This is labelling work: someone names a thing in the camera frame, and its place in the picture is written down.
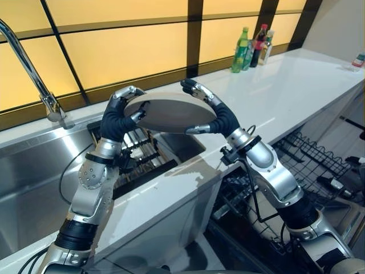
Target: faucet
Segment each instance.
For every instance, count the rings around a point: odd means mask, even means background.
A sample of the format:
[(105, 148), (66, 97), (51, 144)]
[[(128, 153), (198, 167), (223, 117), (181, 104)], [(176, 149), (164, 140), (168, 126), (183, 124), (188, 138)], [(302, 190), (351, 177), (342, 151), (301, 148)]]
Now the faucet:
[(5, 36), (11, 48), (22, 63), (24, 69), (27, 71), (29, 77), (39, 91), (39, 97), (43, 104), (46, 106), (47, 118), (51, 122), (60, 122), (64, 124), (66, 114), (62, 110), (60, 104), (52, 93), (49, 92), (46, 85), (43, 83), (38, 72), (35, 70), (32, 62), (29, 60), (28, 55), (24, 51), (23, 46), (20, 44), (18, 38), (15, 36), (11, 28), (0, 19), (0, 32)]

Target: soda bottle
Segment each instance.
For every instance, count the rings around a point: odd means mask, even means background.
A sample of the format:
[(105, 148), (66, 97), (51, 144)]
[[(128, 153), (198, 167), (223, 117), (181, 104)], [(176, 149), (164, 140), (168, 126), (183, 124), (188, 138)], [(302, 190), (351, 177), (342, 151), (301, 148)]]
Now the soda bottle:
[(262, 24), (259, 33), (255, 37), (256, 45), (255, 45), (255, 50), (253, 52), (250, 67), (256, 67), (257, 66), (258, 57), (260, 56), (260, 52), (261, 52), (261, 50), (262, 50), (262, 48), (265, 44), (266, 29), (267, 29), (267, 24)]
[(232, 72), (234, 72), (234, 73), (238, 73), (242, 69), (242, 65), (244, 63), (244, 58), (245, 58), (245, 55), (247, 52), (247, 45), (248, 45), (247, 32), (248, 31), (249, 31), (249, 28), (244, 27), (242, 34), (237, 41), (236, 51), (234, 53), (233, 63), (232, 63)]

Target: green bottle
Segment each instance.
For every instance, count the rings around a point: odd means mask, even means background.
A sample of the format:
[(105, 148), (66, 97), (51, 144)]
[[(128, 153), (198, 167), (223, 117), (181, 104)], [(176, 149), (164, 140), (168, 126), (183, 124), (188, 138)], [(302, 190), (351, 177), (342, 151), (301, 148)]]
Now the green bottle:
[(248, 39), (247, 32), (249, 31), (248, 27), (244, 27), (240, 38), (237, 41), (236, 52), (234, 53), (233, 63), (232, 63), (232, 72), (238, 73), (242, 69), (242, 65), (244, 63), (245, 55), (247, 52)]

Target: white countertop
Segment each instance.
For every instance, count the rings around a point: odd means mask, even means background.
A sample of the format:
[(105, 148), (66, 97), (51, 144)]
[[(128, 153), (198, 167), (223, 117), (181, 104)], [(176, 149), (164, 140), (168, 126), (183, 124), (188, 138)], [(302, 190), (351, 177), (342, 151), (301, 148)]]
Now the white countertop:
[[(364, 79), (364, 70), (342, 69), (345, 61), (299, 49), (269, 58), (268, 64), (239, 74), (229, 69), (196, 77), (216, 93), (236, 114), (242, 127), (257, 126), (264, 142), (272, 143), (298, 127), (323, 107), (339, 98)], [(154, 91), (182, 92), (179, 83)], [(102, 113), (106, 102), (71, 111), (74, 119)], [(15, 137), (45, 130), (50, 122), (42, 119), (0, 132), (0, 144)], [(121, 238), (130, 239), (161, 213), (183, 203), (198, 188), (225, 170), (220, 164), (223, 136), (203, 134), (197, 139), (206, 147), (199, 156), (145, 183), (115, 201), (109, 222), (99, 240), (97, 252)], [(57, 232), (0, 261), (1, 273), (14, 273), (31, 255), (54, 241)]]

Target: frosted glass window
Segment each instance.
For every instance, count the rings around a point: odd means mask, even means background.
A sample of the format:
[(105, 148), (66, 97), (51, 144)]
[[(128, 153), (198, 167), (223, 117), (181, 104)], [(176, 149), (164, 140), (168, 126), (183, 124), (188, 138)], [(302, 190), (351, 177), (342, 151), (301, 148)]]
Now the frosted glass window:
[[(55, 37), (21, 41), (35, 69), (55, 96), (78, 86)], [(8, 43), (0, 44), (0, 110), (39, 101), (39, 93)]]
[(248, 37), (252, 39), (257, 18), (257, 16), (253, 16), (203, 21), (199, 63), (234, 55), (242, 29), (248, 27)]
[(289, 43), (297, 27), (300, 13), (296, 14), (276, 14), (274, 16), (271, 29), (275, 31), (273, 46)]
[(279, 0), (276, 13), (301, 12), (306, 4), (306, 0)]
[(186, 66), (187, 23), (63, 34), (85, 88)]
[(180, 17), (188, 0), (47, 0), (57, 26)]
[(262, 0), (204, 0), (203, 15), (260, 11)]
[[(19, 37), (52, 33), (40, 0), (1, 0), (0, 18)], [(4, 40), (5, 38), (0, 34), (0, 41)]]

